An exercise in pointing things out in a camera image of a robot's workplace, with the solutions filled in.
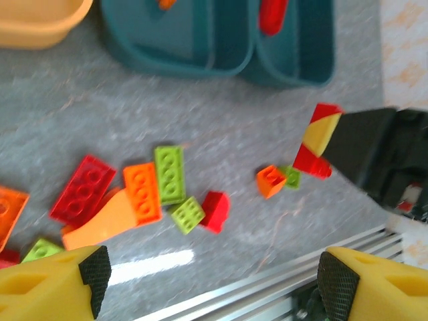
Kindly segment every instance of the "red lego brick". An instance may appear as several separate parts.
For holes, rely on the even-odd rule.
[[[339,105],[327,104],[325,102],[320,102],[316,105],[315,111],[310,120],[310,124],[316,122],[317,120],[335,115],[335,114],[344,114],[343,109]]]
[[[85,156],[49,217],[72,227],[81,227],[95,216],[97,205],[115,174],[115,169],[98,158]]]
[[[303,144],[300,146],[293,167],[319,179],[327,179],[332,175],[332,169],[327,160],[315,156]]]
[[[4,249],[0,253],[0,270],[19,264],[19,252]]]
[[[288,0],[262,0],[259,26],[266,35],[276,35],[282,29],[286,17]]]
[[[229,216],[230,200],[224,192],[209,191],[202,204],[205,218],[200,224],[209,231],[218,234]]]

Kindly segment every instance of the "small green lego brick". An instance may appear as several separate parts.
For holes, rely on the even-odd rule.
[[[205,217],[202,207],[194,197],[189,197],[180,205],[170,208],[168,212],[184,235],[189,234]]]
[[[160,203],[182,203],[186,199],[183,149],[179,146],[157,147],[154,150],[154,163]]]
[[[40,238],[37,240],[37,242],[35,242],[34,246],[30,249],[28,254],[22,260],[22,263],[42,259],[44,257],[51,256],[53,254],[63,251],[64,249],[59,247],[58,245],[53,244],[52,242],[49,242],[46,239]]]
[[[278,169],[287,177],[286,187],[289,189],[298,190],[300,188],[301,172],[293,168],[293,166],[280,166]]]

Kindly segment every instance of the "orange curved piece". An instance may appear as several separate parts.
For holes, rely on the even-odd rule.
[[[169,10],[177,2],[177,0],[158,0],[159,8]]]
[[[65,226],[61,230],[62,242],[67,250],[77,249],[96,245],[135,227],[134,209],[123,189],[85,225],[74,230]]]

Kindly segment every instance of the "yellow lego brick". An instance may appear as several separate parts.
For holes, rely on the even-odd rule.
[[[359,277],[348,321],[428,320],[427,270],[343,247],[327,252]],[[340,282],[346,282],[344,275]]]
[[[99,246],[0,270],[0,320],[94,320],[110,274],[106,247]]]
[[[323,117],[307,127],[303,135],[303,143],[317,157],[320,157],[326,150],[328,142],[332,138],[334,129],[336,129],[342,114],[334,114]]]

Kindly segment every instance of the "gray table surface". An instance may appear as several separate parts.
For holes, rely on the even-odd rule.
[[[140,262],[139,278],[108,288],[101,321],[131,321],[383,223],[386,214],[338,173],[305,176],[299,191],[269,201],[254,183],[260,165],[293,161],[317,102],[382,106],[378,1],[337,1],[336,15],[337,73],[323,89],[133,74],[105,52],[94,13],[52,49],[0,50],[0,183],[31,193],[8,247],[25,251],[38,235],[60,241],[47,214],[87,152],[120,169],[151,160],[165,141],[185,147],[188,193],[202,201],[209,189],[227,191],[230,218],[220,235],[184,236],[165,215],[104,242],[116,268],[168,253],[190,259],[157,273],[153,260]]]

